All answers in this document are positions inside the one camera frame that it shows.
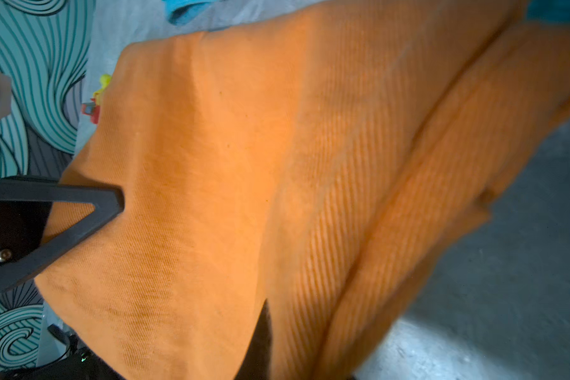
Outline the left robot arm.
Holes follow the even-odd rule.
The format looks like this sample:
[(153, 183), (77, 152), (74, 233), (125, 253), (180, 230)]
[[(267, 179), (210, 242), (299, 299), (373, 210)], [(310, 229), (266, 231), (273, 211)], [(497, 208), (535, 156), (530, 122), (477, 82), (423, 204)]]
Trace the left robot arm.
[(66, 345), (63, 358), (50, 364), (32, 369), (8, 370), (0, 379), (7, 380), (122, 380), (118, 375), (87, 346), (80, 347), (79, 337), (67, 333), (57, 325), (50, 325), (48, 332)]

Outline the orange pants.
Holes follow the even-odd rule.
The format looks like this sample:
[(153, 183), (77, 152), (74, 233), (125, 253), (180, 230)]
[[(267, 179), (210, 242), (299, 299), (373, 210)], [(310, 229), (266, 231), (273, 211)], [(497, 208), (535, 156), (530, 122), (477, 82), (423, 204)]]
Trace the orange pants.
[(65, 185), (125, 209), (41, 272), (127, 379), (344, 379), (570, 117), (570, 25), (523, 1), (328, 1), (131, 44)]

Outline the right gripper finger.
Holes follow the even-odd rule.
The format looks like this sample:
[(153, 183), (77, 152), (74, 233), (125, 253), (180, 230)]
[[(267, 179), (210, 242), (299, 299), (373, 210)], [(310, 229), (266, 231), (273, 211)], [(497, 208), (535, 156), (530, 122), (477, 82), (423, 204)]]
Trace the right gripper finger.
[[(89, 205), (91, 211), (44, 244), (55, 204)], [(0, 295), (37, 276), (123, 210), (119, 188), (60, 185), (41, 177), (0, 178)]]

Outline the teal pants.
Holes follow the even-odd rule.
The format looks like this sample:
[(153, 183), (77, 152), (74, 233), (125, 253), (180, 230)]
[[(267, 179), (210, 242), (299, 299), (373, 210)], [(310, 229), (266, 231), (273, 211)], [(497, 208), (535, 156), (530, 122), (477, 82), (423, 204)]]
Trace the teal pants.
[(175, 26), (201, 23), (211, 19), (216, 0), (166, 0), (164, 1), (167, 22)]

